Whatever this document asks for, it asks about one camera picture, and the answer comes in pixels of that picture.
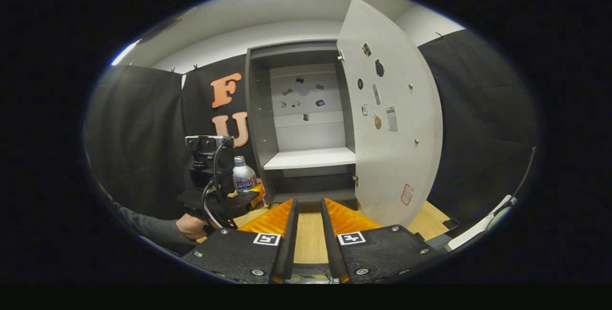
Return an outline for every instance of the ceiling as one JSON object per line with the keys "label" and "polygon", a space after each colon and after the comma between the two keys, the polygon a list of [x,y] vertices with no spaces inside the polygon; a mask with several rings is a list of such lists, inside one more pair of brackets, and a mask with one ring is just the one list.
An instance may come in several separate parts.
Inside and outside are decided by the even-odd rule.
{"label": "ceiling", "polygon": [[[363,0],[396,20],[414,4],[408,0]],[[343,21],[350,0],[210,0],[177,13],[145,34],[121,63],[152,66],[168,55],[207,38],[238,29],[303,20]]]}

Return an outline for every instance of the cabinet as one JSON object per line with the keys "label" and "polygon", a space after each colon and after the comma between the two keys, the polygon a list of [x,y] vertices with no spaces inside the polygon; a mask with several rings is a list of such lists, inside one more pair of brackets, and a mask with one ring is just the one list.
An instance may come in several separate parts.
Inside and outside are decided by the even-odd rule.
{"label": "cabinet", "polygon": [[352,0],[337,40],[247,51],[247,111],[272,203],[358,200],[406,227],[426,201],[442,148],[433,76],[389,18]]}

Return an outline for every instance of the white cabinet door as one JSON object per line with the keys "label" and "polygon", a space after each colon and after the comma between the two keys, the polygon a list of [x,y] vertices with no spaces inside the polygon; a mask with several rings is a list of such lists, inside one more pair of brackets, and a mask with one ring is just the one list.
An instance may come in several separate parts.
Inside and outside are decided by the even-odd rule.
{"label": "white cabinet door", "polygon": [[393,21],[352,0],[338,39],[354,122],[356,197],[380,225],[407,227],[442,151],[437,87],[415,44]]}

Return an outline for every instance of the red sticker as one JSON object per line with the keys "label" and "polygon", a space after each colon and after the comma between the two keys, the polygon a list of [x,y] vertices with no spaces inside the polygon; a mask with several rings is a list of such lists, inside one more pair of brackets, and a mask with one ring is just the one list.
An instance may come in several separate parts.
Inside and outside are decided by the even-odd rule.
{"label": "red sticker", "polygon": [[404,186],[404,191],[402,192],[402,203],[404,203],[404,205],[409,205],[410,201],[413,199],[413,192],[415,192],[415,190],[410,186],[410,185],[406,185]]}

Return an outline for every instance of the white shelf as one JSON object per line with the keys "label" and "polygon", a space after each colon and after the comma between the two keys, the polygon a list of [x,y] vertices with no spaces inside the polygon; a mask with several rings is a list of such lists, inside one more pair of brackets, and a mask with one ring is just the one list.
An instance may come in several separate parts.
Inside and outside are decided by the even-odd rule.
{"label": "white shelf", "polygon": [[279,152],[264,165],[264,170],[317,168],[345,164],[355,164],[355,153],[346,147],[312,149]]}

